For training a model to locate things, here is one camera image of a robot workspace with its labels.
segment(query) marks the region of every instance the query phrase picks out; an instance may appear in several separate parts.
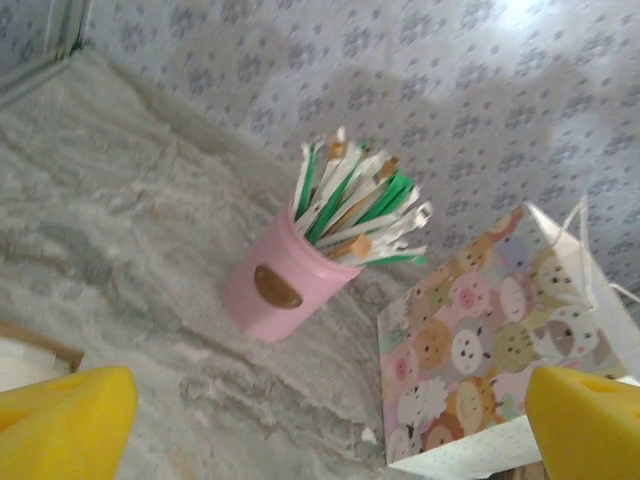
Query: patterned paper bag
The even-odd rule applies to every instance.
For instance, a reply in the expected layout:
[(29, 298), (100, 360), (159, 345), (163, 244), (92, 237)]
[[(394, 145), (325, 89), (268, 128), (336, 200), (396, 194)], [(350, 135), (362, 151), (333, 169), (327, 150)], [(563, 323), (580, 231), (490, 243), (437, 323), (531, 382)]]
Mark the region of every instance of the patterned paper bag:
[(559, 230), (523, 205), (380, 314), (393, 467), (462, 479), (539, 461), (524, 411), (536, 366), (620, 378), (614, 350), (640, 366), (633, 321), (595, 263), (598, 304), (587, 306), (584, 255), (592, 259), (571, 235), (557, 241)]

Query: white string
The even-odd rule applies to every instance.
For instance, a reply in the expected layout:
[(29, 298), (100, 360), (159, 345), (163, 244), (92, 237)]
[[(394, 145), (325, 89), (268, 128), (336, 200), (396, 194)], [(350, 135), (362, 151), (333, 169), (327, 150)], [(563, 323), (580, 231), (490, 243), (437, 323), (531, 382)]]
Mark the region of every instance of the white string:
[(620, 293), (622, 293), (623, 295), (626, 295), (627, 297), (629, 297), (631, 300), (633, 300), (636, 303), (640, 304), (640, 297), (638, 297), (637, 295), (631, 293), (629, 290), (627, 290), (626, 288), (624, 288), (621, 285), (618, 285), (617, 283), (610, 283), (609, 286), (611, 288), (613, 288), (614, 290), (618, 290)]
[(580, 269), (582, 270), (582, 291), (584, 295), (587, 297), (589, 311), (594, 311), (598, 308), (598, 302), (596, 300), (596, 296), (593, 293), (593, 269), (591, 265), (591, 254), (589, 249), (589, 229), (588, 229), (588, 220), (589, 220), (589, 207), (587, 204), (587, 196), (584, 195), (580, 197), (580, 201), (573, 207), (573, 210), (567, 215), (567, 218), (564, 220), (562, 224), (562, 228), (558, 231), (555, 240), (553, 241), (553, 247), (557, 245), (562, 238), (562, 235), (567, 232), (569, 225), (575, 218), (575, 216), (580, 213)]

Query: pen holder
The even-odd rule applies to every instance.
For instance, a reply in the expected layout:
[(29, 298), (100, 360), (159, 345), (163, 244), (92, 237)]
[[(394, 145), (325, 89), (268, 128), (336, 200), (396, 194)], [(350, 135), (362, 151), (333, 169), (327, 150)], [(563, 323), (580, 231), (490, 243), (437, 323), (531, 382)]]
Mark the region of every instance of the pen holder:
[(298, 232), (288, 205), (229, 275), (223, 303), (247, 334), (277, 342), (361, 271), (316, 250)]

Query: patterned wall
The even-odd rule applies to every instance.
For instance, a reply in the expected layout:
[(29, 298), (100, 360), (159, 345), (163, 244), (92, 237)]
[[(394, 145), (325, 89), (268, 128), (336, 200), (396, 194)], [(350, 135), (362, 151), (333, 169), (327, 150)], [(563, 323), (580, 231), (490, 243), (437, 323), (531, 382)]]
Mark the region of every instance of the patterned wall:
[(397, 152), (451, 254), (523, 200), (589, 193), (591, 246), (640, 271), (637, 0), (101, 0), (87, 39), (283, 161), (340, 124)]
[(0, 75), (44, 50), (50, 0), (0, 0)]

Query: pink container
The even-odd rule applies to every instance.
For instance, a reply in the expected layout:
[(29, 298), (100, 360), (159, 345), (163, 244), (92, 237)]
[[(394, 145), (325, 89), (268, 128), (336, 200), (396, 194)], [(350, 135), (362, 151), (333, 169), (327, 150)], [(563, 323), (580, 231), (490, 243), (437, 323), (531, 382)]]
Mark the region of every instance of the pink container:
[(361, 271), (328, 260), (313, 248), (295, 228), (288, 206), (231, 272), (223, 302), (249, 335), (277, 342)]

